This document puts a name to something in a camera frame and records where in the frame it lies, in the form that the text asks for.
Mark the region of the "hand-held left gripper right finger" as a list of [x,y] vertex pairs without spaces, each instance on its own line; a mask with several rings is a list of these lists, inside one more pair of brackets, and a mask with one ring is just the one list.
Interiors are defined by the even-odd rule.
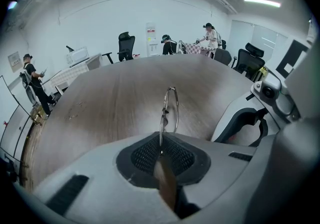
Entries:
[[161,150],[161,198],[181,219],[218,199],[256,151],[172,133],[164,133]]

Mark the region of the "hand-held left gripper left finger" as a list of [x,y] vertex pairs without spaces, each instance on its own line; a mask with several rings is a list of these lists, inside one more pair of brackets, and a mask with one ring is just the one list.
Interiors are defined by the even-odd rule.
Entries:
[[116,166],[120,151],[146,134],[98,146],[46,177],[33,194],[43,203],[73,175],[88,182],[65,217],[81,224],[168,224],[179,220],[157,189],[139,188],[125,179]]

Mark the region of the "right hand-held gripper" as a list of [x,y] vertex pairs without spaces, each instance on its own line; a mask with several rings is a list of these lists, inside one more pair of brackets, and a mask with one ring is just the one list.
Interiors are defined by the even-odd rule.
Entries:
[[320,161],[320,41],[288,39],[267,63],[267,75],[232,101],[212,142],[225,143],[268,110],[283,130],[264,137],[238,179],[215,201],[187,217],[188,224],[277,224],[303,218],[307,201],[296,193]]

